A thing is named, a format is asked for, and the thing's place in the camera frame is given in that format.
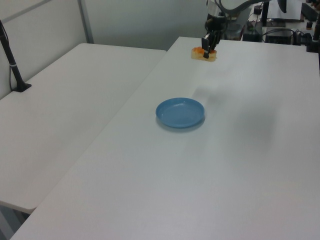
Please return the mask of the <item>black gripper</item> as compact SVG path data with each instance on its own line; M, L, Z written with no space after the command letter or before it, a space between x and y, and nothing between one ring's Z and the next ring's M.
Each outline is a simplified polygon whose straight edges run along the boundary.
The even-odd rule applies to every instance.
M213 16L208 14L204 24L207 34L201 38L203 57L209 59L211 50L215 50L225 32L227 18L224 15Z

